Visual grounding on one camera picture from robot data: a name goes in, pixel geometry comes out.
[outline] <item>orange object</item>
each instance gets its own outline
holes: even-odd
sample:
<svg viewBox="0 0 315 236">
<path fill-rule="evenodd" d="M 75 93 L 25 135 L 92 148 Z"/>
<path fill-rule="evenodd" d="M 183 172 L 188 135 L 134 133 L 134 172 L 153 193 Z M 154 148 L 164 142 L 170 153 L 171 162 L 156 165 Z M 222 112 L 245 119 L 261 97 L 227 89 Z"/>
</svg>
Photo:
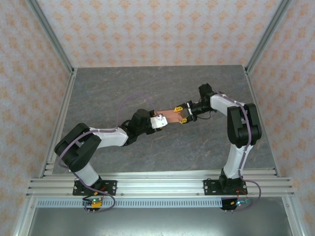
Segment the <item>orange object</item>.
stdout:
<svg viewBox="0 0 315 236">
<path fill-rule="evenodd" d="M 163 116 L 166 117 L 168 123 L 176 123 L 180 122 L 185 115 L 185 111 L 179 111 L 179 112 L 174 112 L 174 110 L 167 110 L 167 111 L 158 111 L 157 114 L 162 114 Z"/>
</svg>

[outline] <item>aluminum frame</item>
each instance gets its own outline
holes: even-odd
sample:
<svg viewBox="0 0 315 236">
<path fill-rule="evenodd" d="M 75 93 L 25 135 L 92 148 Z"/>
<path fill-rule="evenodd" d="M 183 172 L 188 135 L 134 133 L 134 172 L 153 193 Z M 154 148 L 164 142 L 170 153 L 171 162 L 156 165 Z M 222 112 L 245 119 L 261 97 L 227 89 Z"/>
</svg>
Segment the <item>aluminum frame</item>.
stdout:
<svg viewBox="0 0 315 236">
<path fill-rule="evenodd" d="M 262 55 L 264 49 L 266 48 L 268 42 L 272 38 L 273 33 L 275 32 L 276 28 L 278 27 L 281 19 L 286 13 L 287 8 L 289 7 L 292 0 L 282 0 L 280 3 L 274 17 L 272 18 L 271 22 L 269 23 L 265 33 L 263 34 L 259 44 L 257 45 L 248 65 L 246 66 L 246 73 L 250 74 L 257 61 L 259 60 L 260 56 Z"/>
<path fill-rule="evenodd" d="M 265 126 L 263 125 L 263 122 L 262 122 L 261 113 L 260 113 L 259 106 L 258 106 L 258 103 L 257 103 L 257 100 L 256 100 L 255 91 L 254 91 L 254 89 L 253 89 L 253 87 L 252 87 L 252 82 L 251 82 L 250 75 L 246 73 L 246 70 L 245 70 L 245 69 L 244 69 L 244 72 L 245 72 L 245 77 L 246 77 L 248 86 L 249 86 L 250 91 L 251 91 L 251 94 L 252 94 L 252 98 L 253 98 L 253 100 L 254 100 L 254 104 L 256 104 L 256 108 L 257 108 L 257 112 L 258 112 L 258 118 L 259 118 L 259 121 L 260 121 L 260 124 L 261 124 L 262 131 L 263 131 L 263 133 L 266 135 L 266 140 L 267 140 L 268 146 L 270 147 L 270 150 L 271 150 L 271 153 L 272 153 L 272 158 L 273 158 L 273 160 L 274 160 L 274 162 L 275 162 L 276 173 L 277 173 L 278 176 L 281 176 L 280 166 L 279 166 L 279 164 L 278 164 L 277 159 L 275 158 L 276 155 L 274 154 L 273 149 L 271 148 L 269 139 L 268 139 L 268 137 L 267 137 L 267 133 L 266 133 Z"/>
<path fill-rule="evenodd" d="M 37 202 L 40 197 L 53 198 L 73 198 L 72 187 L 74 177 L 71 175 L 53 175 L 53 167 L 56 155 L 53 152 L 54 146 L 61 137 L 63 124 L 67 108 L 70 102 L 71 92 L 75 81 L 76 69 L 73 70 L 69 59 L 67 58 L 63 48 L 61 47 L 56 35 L 54 34 L 50 24 L 48 23 L 44 13 L 42 12 L 37 0 L 27 0 L 30 7 L 38 17 L 43 29 L 51 40 L 54 48 L 60 56 L 66 69 L 71 73 L 69 83 L 64 95 L 63 104 L 56 121 L 54 134 L 51 139 L 50 147 L 47 151 L 46 161 L 42 165 L 42 169 L 38 179 L 32 179 L 27 198 L 22 208 L 16 229 L 15 236 L 28 235 L 32 219 L 35 214 Z M 251 93 L 255 100 L 255 94 L 249 79 L 249 74 L 256 65 L 263 50 L 267 46 L 273 32 L 279 25 L 281 18 L 286 13 L 286 10 L 292 0 L 283 0 L 267 27 L 260 43 L 258 44 L 254 54 L 252 55 L 248 66 L 246 67 L 246 75 Z M 294 188 L 292 187 L 289 178 L 280 177 L 280 169 L 277 161 L 276 170 L 244 170 L 244 178 L 255 179 L 262 186 L 262 197 L 282 197 L 285 206 L 289 224 L 294 236 L 307 236 L 309 232 L 301 220 L 301 210 L 299 202 L 295 196 Z M 116 198 L 195 198 L 203 199 L 202 180 L 206 178 L 217 179 L 220 175 L 220 170 L 217 171 L 186 171 L 186 172 L 146 172 L 146 173 L 111 173 L 101 174 L 103 179 L 114 178 L 119 180 Z M 252 184 L 248 184 L 249 197 L 257 196 L 257 188 Z"/>
<path fill-rule="evenodd" d="M 37 0 L 27 0 L 29 3 L 30 8 L 33 10 L 35 16 L 38 18 L 40 24 L 42 25 L 44 31 L 47 34 L 47 37 L 53 44 L 58 56 L 60 57 L 63 65 L 67 69 L 69 73 L 73 71 L 73 67 L 71 65 L 70 60 L 68 59 L 66 53 L 64 52 L 58 38 L 56 37 L 52 27 L 50 26 L 43 10 L 41 9 L 40 5 L 38 4 Z"/>
</svg>

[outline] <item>gray marble surface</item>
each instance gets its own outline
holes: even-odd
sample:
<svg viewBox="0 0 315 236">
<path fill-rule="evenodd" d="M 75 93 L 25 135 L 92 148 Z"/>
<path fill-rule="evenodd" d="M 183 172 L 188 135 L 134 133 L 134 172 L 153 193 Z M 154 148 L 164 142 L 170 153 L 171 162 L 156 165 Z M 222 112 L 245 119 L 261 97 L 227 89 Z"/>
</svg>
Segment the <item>gray marble surface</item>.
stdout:
<svg viewBox="0 0 315 236">
<path fill-rule="evenodd" d="M 189 100 L 198 101 L 198 87 L 204 83 L 237 101 L 253 101 L 240 65 L 80 68 L 63 136 L 81 122 L 94 128 L 115 127 L 118 107 L 129 95 L 146 95 L 157 110 L 169 110 Z M 132 98 L 123 106 L 119 124 L 139 108 L 152 110 L 146 99 Z M 169 124 L 160 132 L 140 136 L 127 147 L 98 149 L 91 159 L 92 165 L 99 173 L 221 169 L 230 148 L 226 117 L 219 112 L 211 114 L 209 120 Z M 245 168 L 274 165 L 263 134 L 250 152 Z M 54 173 L 64 170 L 55 166 Z"/>
</svg>

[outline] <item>patterned wallpaper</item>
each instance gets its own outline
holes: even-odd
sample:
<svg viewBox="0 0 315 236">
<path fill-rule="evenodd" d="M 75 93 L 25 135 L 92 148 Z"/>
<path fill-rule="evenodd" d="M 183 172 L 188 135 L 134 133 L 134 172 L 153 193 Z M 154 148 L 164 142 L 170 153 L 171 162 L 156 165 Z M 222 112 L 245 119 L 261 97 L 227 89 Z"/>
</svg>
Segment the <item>patterned wallpaper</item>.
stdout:
<svg viewBox="0 0 315 236">
<path fill-rule="evenodd" d="M 315 1 L 293 0 L 251 75 L 273 153 L 315 232 Z"/>
<path fill-rule="evenodd" d="M 0 1 L 0 235 L 13 234 L 68 73 L 25 0 Z"/>
<path fill-rule="evenodd" d="M 281 0 L 39 0 L 72 66 L 246 65 Z"/>
</svg>

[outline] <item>metal corner post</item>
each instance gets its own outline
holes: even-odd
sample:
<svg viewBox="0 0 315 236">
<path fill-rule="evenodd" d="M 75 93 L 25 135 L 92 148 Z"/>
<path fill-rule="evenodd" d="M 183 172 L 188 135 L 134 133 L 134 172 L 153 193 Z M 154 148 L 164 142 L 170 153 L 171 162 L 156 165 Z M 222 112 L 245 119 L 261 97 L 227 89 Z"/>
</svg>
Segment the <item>metal corner post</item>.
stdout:
<svg viewBox="0 0 315 236">
<path fill-rule="evenodd" d="M 60 57 L 61 61 L 63 62 L 63 65 L 67 69 L 69 73 L 73 71 L 73 67 L 65 54 L 59 40 L 57 39 L 52 27 L 50 26 L 46 16 L 44 15 L 43 10 L 41 9 L 39 3 L 37 0 L 26 0 L 29 3 L 29 6 L 33 10 L 34 14 L 37 16 L 40 24 L 42 25 L 44 31 L 46 32 L 49 40 L 53 44 L 58 56 Z"/>
<path fill-rule="evenodd" d="M 256 100 L 255 91 L 254 91 L 254 89 L 252 87 L 250 75 L 247 74 L 246 71 L 245 71 L 245 77 L 246 77 L 246 80 L 247 80 L 247 83 L 248 83 L 248 87 L 250 88 L 250 91 L 251 91 L 251 94 L 252 94 L 252 98 L 254 100 L 254 104 L 256 104 L 256 107 L 257 107 L 258 117 L 259 117 L 259 120 L 260 120 L 261 128 L 262 128 L 264 134 L 266 135 L 266 140 L 267 140 L 268 146 L 271 147 L 269 139 L 268 139 L 268 136 L 267 136 L 267 133 L 266 133 L 266 129 L 265 129 L 264 123 L 262 122 L 261 113 L 260 113 L 259 106 L 258 106 L 258 103 L 257 103 L 257 100 Z M 273 160 L 275 162 L 276 173 L 277 173 L 277 175 L 281 176 L 281 172 L 280 172 L 280 167 L 279 167 L 278 161 L 275 158 L 275 155 L 274 155 L 274 152 L 273 152 L 272 148 L 270 150 L 271 150 L 272 158 L 273 158 Z"/>
<path fill-rule="evenodd" d="M 282 0 L 280 3 L 274 17 L 272 18 L 271 22 L 269 23 L 264 35 L 262 36 L 258 46 L 256 47 L 248 65 L 246 66 L 245 70 L 246 73 L 249 75 L 253 68 L 255 67 L 258 59 L 262 55 L 264 49 L 266 48 L 269 40 L 271 39 L 273 33 L 275 32 L 277 26 L 279 25 L 281 19 L 286 13 L 287 8 L 289 7 L 292 0 Z"/>
<path fill-rule="evenodd" d="M 49 148 L 47 150 L 45 160 L 43 161 L 43 164 L 42 164 L 39 176 L 38 176 L 39 178 L 43 177 L 44 172 L 46 170 L 46 165 L 49 164 L 50 162 L 51 163 L 55 162 L 56 155 L 54 153 L 54 148 L 55 148 L 57 142 L 60 140 L 60 137 L 62 135 L 63 124 L 65 121 L 65 116 L 67 114 L 68 105 L 70 102 L 72 88 L 74 85 L 76 73 L 77 73 L 77 68 L 74 69 L 74 71 L 70 74 L 70 77 L 68 79 L 68 85 L 67 85 L 67 88 L 64 92 L 63 102 L 62 102 L 62 105 L 61 105 L 61 108 L 59 111 L 59 115 L 58 115 L 58 118 L 57 118 L 55 126 L 54 126 L 54 132 L 53 132 L 53 135 L 51 137 L 50 145 L 49 145 Z"/>
</svg>

